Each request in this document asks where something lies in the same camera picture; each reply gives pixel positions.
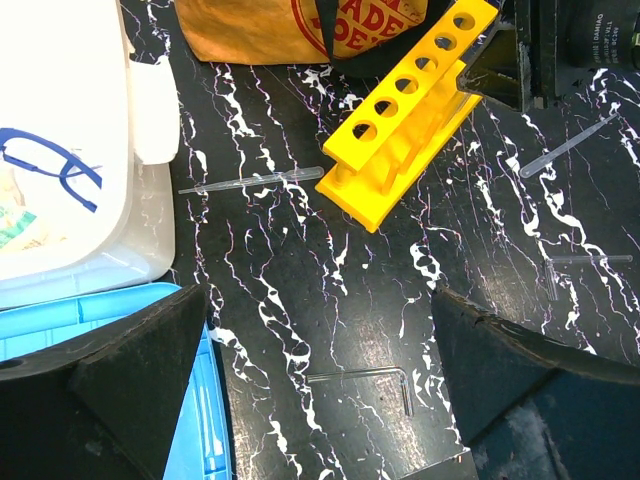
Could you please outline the bent glass tube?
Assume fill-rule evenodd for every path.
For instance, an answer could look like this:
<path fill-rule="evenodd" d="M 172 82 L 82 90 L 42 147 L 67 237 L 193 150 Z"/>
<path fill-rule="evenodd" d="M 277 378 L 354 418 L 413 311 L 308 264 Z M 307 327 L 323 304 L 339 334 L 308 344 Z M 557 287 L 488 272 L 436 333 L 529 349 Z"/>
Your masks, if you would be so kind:
<path fill-rule="evenodd" d="M 406 371 L 399 366 L 383 366 L 374 368 L 341 370 L 327 373 L 313 373 L 306 376 L 309 384 L 342 381 L 344 379 L 359 379 L 395 376 L 400 387 L 404 413 L 407 417 L 414 416 L 412 390 Z"/>

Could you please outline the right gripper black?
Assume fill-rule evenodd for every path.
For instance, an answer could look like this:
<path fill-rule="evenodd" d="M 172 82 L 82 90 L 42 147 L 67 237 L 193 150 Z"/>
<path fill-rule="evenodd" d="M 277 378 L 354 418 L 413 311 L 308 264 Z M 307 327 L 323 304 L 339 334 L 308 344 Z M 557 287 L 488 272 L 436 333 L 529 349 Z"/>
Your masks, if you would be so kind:
<path fill-rule="evenodd" d="M 639 3 L 516 1 L 457 76 L 459 91 L 510 110 L 545 108 L 590 70 L 639 70 Z"/>

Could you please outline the packaged gloves clear bag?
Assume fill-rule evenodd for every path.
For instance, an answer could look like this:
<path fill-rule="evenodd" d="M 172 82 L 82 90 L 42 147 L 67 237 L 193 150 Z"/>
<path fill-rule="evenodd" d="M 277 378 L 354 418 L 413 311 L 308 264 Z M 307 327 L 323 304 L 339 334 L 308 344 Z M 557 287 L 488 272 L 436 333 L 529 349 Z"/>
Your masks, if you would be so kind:
<path fill-rule="evenodd" d="M 11 168 L 1 168 L 1 254 L 57 244 L 63 232 L 25 203 Z"/>

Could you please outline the short clear test tube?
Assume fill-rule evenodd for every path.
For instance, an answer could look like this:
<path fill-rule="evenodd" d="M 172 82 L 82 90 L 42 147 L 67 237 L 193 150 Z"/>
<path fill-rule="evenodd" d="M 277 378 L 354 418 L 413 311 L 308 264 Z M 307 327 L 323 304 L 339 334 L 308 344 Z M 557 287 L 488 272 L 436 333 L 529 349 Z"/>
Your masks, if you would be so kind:
<path fill-rule="evenodd" d="M 482 97 L 468 89 L 469 79 L 464 74 L 448 75 L 445 79 L 453 89 L 453 95 L 447 104 L 444 114 L 444 121 L 449 122 L 459 111 L 465 108 L 467 103 L 477 104 L 482 100 Z"/>

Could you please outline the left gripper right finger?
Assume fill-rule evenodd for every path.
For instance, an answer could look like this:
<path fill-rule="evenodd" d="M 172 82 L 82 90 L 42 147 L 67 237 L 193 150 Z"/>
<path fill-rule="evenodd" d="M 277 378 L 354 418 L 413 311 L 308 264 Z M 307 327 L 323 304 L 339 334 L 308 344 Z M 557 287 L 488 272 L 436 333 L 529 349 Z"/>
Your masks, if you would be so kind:
<path fill-rule="evenodd" d="M 481 479 L 636 479 L 639 369 L 434 290 L 452 411 Z"/>

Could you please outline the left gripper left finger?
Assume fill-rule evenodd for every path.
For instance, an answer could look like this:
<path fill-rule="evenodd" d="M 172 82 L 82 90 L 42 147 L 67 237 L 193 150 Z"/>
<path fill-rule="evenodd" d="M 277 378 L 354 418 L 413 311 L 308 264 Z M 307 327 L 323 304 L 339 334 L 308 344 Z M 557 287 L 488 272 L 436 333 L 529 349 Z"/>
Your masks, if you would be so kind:
<path fill-rule="evenodd" d="M 203 331 L 197 286 L 1 363 L 4 479 L 160 479 Z"/>

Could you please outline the yellow test tube rack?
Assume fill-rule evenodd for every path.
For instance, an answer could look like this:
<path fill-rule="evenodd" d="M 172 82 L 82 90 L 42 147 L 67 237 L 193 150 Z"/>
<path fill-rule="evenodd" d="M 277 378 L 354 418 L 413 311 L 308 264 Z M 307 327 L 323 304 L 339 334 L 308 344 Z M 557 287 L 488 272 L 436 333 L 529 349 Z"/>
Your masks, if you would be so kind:
<path fill-rule="evenodd" d="M 453 95 L 445 77 L 462 72 L 463 54 L 497 15 L 486 1 L 454 2 L 324 143 L 335 165 L 316 189 L 367 231 L 378 229 L 480 102 L 444 121 Z"/>

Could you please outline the brown paper bag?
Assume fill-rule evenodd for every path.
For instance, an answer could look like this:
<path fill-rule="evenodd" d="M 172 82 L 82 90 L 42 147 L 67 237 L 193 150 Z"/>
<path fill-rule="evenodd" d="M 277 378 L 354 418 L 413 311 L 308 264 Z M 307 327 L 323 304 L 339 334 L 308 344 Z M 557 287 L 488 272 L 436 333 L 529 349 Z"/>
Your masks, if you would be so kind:
<path fill-rule="evenodd" d="M 355 78 L 386 75 L 435 25 L 447 1 L 178 1 L 203 62 L 322 64 Z"/>

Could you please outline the clear pipette tube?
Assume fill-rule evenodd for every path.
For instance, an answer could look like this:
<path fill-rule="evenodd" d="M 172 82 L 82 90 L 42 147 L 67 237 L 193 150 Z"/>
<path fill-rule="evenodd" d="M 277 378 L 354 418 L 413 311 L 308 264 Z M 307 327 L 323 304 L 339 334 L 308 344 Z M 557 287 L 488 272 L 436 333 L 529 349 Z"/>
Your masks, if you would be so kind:
<path fill-rule="evenodd" d="M 618 114 L 614 113 L 613 115 L 610 115 L 609 117 L 603 120 L 600 120 L 596 124 L 586 128 L 584 131 L 573 136 L 572 138 L 567 140 L 562 145 L 556 147 L 552 151 L 545 153 L 540 157 L 536 158 L 535 160 L 529 162 L 519 170 L 520 177 L 523 179 L 531 178 L 532 176 L 534 176 L 535 174 L 537 174 L 538 172 L 546 168 L 548 165 L 553 163 L 556 158 L 569 152 L 571 149 L 573 149 L 574 147 L 576 147 L 577 145 L 579 145 L 580 143 L 582 143 L 583 141 L 585 141 L 586 139 L 588 139 L 589 137 L 597 133 L 600 129 L 602 129 L 604 126 L 612 122 L 617 117 L 618 117 Z"/>

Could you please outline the light blue tub lid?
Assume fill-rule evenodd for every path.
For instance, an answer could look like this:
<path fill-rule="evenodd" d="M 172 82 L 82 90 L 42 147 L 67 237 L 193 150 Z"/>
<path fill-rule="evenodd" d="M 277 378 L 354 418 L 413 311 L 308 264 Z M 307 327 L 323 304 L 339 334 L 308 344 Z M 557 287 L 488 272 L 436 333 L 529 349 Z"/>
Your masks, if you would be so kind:
<path fill-rule="evenodd" d="M 1 315 L 5 479 L 228 479 L 202 288 L 152 283 Z"/>

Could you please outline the blue safety glasses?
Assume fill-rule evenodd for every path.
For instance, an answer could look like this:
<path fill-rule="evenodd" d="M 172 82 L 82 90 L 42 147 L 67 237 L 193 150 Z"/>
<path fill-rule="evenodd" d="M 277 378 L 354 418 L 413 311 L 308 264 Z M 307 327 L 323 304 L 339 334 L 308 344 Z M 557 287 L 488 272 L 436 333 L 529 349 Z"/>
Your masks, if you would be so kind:
<path fill-rule="evenodd" d="M 76 153 L 41 136 L 20 129 L 1 128 L 1 159 L 17 169 L 51 178 L 84 209 L 95 213 L 98 206 L 80 192 L 75 180 L 87 180 L 90 191 L 100 191 L 100 165 L 90 166 Z"/>

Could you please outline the white plastic tub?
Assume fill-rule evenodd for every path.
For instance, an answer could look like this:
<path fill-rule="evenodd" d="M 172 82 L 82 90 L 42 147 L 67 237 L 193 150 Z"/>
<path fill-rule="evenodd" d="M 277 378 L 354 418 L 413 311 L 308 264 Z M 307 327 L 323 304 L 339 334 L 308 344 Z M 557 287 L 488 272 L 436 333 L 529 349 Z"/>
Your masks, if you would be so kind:
<path fill-rule="evenodd" d="M 3 308 L 169 270 L 178 91 L 133 49 L 117 1 L 2 3 Z"/>

